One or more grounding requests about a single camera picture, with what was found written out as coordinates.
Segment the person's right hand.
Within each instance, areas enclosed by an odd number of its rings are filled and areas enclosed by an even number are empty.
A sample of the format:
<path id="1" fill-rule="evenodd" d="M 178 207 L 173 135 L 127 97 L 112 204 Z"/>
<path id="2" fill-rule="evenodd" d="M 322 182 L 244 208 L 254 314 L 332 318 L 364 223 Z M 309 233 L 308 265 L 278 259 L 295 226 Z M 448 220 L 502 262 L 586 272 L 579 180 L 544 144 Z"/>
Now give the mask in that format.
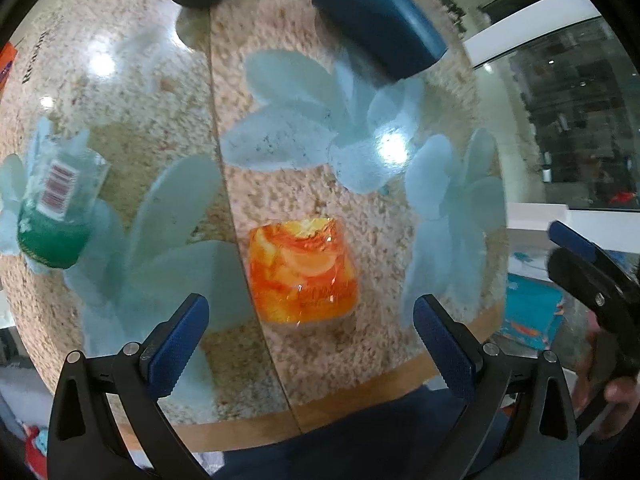
<path id="1" fill-rule="evenodd" d="M 596 379 L 597 346 L 603 339 L 604 331 L 593 313 L 588 314 L 587 320 L 586 341 L 589 347 L 576 367 L 577 379 L 572 402 L 574 411 L 580 414 L 600 392 L 605 400 L 605 408 L 584 431 L 578 432 L 580 444 L 589 438 L 604 440 L 616 436 L 631 421 L 639 406 L 638 378 L 619 377 L 610 379 L 606 384 Z"/>

